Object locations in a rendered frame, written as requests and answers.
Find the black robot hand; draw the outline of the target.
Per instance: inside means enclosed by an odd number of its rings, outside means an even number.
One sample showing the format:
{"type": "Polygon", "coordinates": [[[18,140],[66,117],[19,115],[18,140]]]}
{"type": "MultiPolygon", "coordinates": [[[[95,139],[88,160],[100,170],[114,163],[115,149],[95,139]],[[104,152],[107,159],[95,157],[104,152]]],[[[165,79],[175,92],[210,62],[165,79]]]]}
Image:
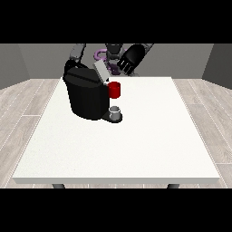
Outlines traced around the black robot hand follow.
{"type": "Polygon", "coordinates": [[[67,73],[73,67],[86,68],[86,65],[82,64],[81,62],[76,62],[75,60],[69,59],[64,65],[64,73],[67,73]]]}
{"type": "Polygon", "coordinates": [[[117,62],[117,66],[127,75],[131,75],[145,57],[145,48],[142,44],[132,45],[117,62]]]}

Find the pale grey machine lid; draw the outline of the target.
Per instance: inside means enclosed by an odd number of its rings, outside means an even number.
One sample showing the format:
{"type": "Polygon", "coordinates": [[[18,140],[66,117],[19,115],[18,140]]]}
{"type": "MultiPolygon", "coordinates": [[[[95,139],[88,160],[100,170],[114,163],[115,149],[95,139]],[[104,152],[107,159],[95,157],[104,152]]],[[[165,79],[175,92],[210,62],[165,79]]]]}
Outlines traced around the pale grey machine lid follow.
{"type": "Polygon", "coordinates": [[[98,73],[102,82],[106,82],[110,78],[110,74],[103,60],[99,60],[93,64],[93,68],[98,73]]]}

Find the red pod holder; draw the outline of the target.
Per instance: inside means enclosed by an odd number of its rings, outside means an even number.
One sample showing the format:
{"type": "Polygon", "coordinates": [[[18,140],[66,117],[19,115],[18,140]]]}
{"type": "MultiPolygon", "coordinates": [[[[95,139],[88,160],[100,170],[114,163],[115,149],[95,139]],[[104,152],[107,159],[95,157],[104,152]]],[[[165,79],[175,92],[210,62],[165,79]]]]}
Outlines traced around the red pod holder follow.
{"type": "Polygon", "coordinates": [[[121,96],[121,84],[119,82],[109,82],[109,97],[112,99],[117,99],[121,96]]]}

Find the black coffee machine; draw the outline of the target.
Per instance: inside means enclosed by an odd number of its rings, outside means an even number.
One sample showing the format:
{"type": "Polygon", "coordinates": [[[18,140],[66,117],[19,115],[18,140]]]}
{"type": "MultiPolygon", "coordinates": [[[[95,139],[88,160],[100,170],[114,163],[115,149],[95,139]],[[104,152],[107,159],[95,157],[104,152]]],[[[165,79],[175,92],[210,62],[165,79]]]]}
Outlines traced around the black coffee machine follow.
{"type": "Polygon", "coordinates": [[[110,97],[108,83],[103,83],[93,69],[70,69],[63,77],[72,112],[86,120],[100,119],[111,123],[122,121],[122,114],[116,121],[110,119],[110,97]]]}

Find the small grey cup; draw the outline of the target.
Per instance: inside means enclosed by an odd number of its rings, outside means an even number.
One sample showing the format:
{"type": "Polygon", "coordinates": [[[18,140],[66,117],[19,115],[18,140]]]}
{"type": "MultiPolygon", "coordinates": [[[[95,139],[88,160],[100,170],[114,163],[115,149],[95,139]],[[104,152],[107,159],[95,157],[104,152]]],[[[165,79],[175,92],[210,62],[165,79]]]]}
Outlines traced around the small grey cup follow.
{"type": "Polygon", "coordinates": [[[111,106],[109,108],[110,119],[116,121],[121,116],[121,109],[118,106],[111,106]]]}

